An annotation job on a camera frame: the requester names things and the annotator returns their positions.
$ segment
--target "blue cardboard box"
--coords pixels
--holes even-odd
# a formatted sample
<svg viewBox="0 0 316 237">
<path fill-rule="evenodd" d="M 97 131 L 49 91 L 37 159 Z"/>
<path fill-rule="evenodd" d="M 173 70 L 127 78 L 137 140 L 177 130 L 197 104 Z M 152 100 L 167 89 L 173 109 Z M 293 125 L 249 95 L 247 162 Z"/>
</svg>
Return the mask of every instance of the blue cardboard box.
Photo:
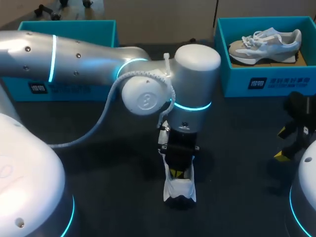
<svg viewBox="0 0 316 237">
<path fill-rule="evenodd" d="M 228 45 L 271 27 L 279 32 L 302 32 L 300 52 L 306 66 L 233 67 Z M 316 25 L 310 17 L 219 18 L 215 48 L 222 58 L 220 76 L 225 97 L 286 96 L 291 91 L 316 93 Z"/>
<path fill-rule="evenodd" d="M 115 21 L 28 21 L 19 30 L 57 35 L 107 47 L 118 47 Z M 2 78 L 15 101 L 106 101 L 109 86 L 43 83 Z"/>
</svg>

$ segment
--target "black table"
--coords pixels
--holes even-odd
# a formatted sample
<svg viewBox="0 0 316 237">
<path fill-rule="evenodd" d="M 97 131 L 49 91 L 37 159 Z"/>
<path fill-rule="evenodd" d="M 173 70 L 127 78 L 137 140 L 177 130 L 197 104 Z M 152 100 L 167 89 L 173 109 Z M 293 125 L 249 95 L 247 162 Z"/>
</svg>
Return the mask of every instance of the black table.
<svg viewBox="0 0 316 237">
<path fill-rule="evenodd" d="M 176 45 L 143 47 L 162 58 Z M 296 163 L 271 162 L 290 118 L 284 98 L 225 99 L 220 83 L 199 134 L 197 206 L 179 211 L 162 200 L 164 169 L 157 152 L 158 114 L 138 117 L 115 101 L 88 143 L 57 151 L 84 237 L 286 237 L 284 214 Z M 24 124 L 47 143 L 74 140 L 98 120 L 104 103 L 18 103 Z M 268 187 L 281 187 L 271 194 Z"/>
</svg>

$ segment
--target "white cable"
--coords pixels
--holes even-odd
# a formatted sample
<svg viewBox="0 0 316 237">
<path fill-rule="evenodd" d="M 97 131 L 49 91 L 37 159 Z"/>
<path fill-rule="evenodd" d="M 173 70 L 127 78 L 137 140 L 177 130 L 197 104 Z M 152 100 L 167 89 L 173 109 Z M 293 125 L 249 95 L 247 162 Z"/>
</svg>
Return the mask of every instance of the white cable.
<svg viewBox="0 0 316 237">
<path fill-rule="evenodd" d="M 168 91 L 171 91 L 171 103 L 170 103 L 169 107 L 165 111 L 161 112 L 159 115 L 159 120 L 158 120 L 158 124 L 157 124 L 157 128 L 159 128 L 161 123 L 162 123 L 163 117 L 165 115 L 167 115 L 168 113 L 170 113 L 170 111 L 173 109 L 174 103 L 176 101 L 176 94 L 175 94 L 175 91 L 172 87 L 172 84 L 171 84 L 171 82 L 169 82 L 168 79 L 166 79 L 165 76 L 156 75 L 156 74 L 153 74 L 151 72 L 133 71 L 133 72 L 123 74 L 113 83 L 113 85 L 110 89 L 108 98 L 107 98 L 107 102 L 105 103 L 105 106 L 104 106 L 104 109 L 103 109 L 103 112 L 102 112 L 100 118 L 98 119 L 96 124 L 86 134 L 84 134 L 82 137 L 80 137 L 72 142 L 67 142 L 67 143 L 63 143 L 63 144 L 52 144 L 52 145 L 49 145 L 49 147 L 51 147 L 53 149 L 70 147 L 70 146 L 79 144 L 79 143 L 83 142 L 84 140 L 86 140 L 87 138 L 89 138 L 90 136 L 92 136 L 94 134 L 94 132 L 98 129 L 100 124 L 102 123 L 102 121 L 103 121 L 103 119 L 104 119 L 104 117 L 109 109 L 112 97 L 114 95 L 114 92 L 115 92 L 117 86 L 123 80 L 130 78 L 130 77 L 134 77 L 134 76 L 144 76 L 144 77 L 149 77 L 149 78 L 154 79 L 154 80 L 159 80 L 159 81 L 163 82 L 164 84 L 166 84 Z"/>
</svg>

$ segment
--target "glowing blue light ring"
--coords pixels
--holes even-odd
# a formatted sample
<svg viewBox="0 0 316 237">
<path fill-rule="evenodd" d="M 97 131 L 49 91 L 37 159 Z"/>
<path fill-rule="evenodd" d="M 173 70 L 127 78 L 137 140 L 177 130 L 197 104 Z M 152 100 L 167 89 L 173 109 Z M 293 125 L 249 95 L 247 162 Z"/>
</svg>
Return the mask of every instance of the glowing blue light ring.
<svg viewBox="0 0 316 237">
<path fill-rule="evenodd" d="M 74 218 L 74 214 L 75 214 L 75 199 L 74 199 L 74 196 L 73 196 L 73 212 L 71 213 L 71 218 L 69 220 L 69 223 L 68 223 L 68 226 L 66 227 L 65 231 L 63 232 L 63 234 L 60 236 L 60 237 L 64 237 L 73 221 L 73 218 Z"/>
<path fill-rule="evenodd" d="M 52 54 L 51 54 L 51 64 L 50 64 L 50 72 L 49 72 L 48 82 L 52 82 L 53 77 L 54 77 L 55 59 L 56 59 L 56 45 L 57 45 L 57 37 L 56 37 L 56 35 L 53 35 L 53 49 L 52 49 Z"/>
<path fill-rule="evenodd" d="M 148 61 L 147 59 L 145 58 L 134 58 L 134 59 L 131 59 L 129 61 L 127 61 L 126 63 L 124 63 L 118 70 L 118 74 L 117 74 L 117 79 L 119 77 L 119 73 L 122 71 L 122 69 L 129 63 L 132 63 L 132 62 L 136 62 L 136 61 Z"/>
<path fill-rule="evenodd" d="M 298 221 L 295 213 L 294 213 L 294 210 L 293 210 L 293 206 L 292 206 L 292 200 L 291 200 L 291 193 L 292 193 L 292 187 L 291 187 L 291 190 L 290 190 L 290 206 L 291 206 L 291 210 L 292 210 L 292 213 L 293 213 L 293 216 L 297 222 L 297 224 L 301 227 L 301 229 L 305 232 L 305 234 L 308 236 L 308 237 L 312 237 L 305 229 L 304 227 L 301 225 L 301 223 Z"/>
<path fill-rule="evenodd" d="M 206 110 L 208 107 L 211 106 L 211 104 L 212 104 L 212 101 L 208 105 L 205 105 L 203 107 L 197 107 L 197 108 L 185 107 L 185 106 L 179 105 L 178 103 L 174 103 L 174 106 L 176 106 L 180 109 L 183 109 L 183 110 L 187 110 L 187 111 L 201 111 L 201 110 Z"/>
</svg>

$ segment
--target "shoe lace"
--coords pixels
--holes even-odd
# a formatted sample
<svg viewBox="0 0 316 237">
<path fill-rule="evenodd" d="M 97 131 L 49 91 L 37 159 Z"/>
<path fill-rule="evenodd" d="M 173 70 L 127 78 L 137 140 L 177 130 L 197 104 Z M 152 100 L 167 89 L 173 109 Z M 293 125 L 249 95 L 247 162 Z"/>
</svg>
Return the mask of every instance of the shoe lace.
<svg viewBox="0 0 316 237">
<path fill-rule="evenodd" d="M 256 31 L 253 36 L 241 37 L 243 44 L 248 48 L 256 44 L 266 44 L 267 42 L 261 40 L 260 37 L 258 37 L 259 33 L 261 33 L 261 31 Z"/>
</svg>

